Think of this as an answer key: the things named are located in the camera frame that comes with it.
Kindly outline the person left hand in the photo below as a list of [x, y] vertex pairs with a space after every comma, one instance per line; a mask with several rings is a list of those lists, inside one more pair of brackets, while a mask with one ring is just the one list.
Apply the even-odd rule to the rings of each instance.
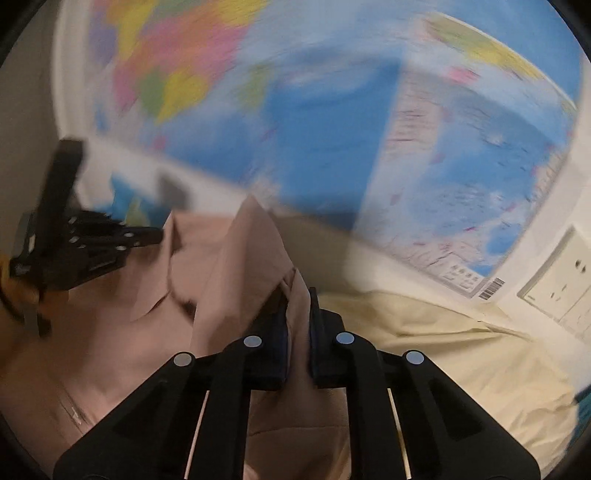
[[37, 332], [41, 337], [51, 333], [51, 320], [66, 306], [67, 291], [49, 290], [41, 294], [22, 279], [9, 275], [10, 258], [1, 255], [1, 326], [26, 327], [25, 311], [34, 310]]

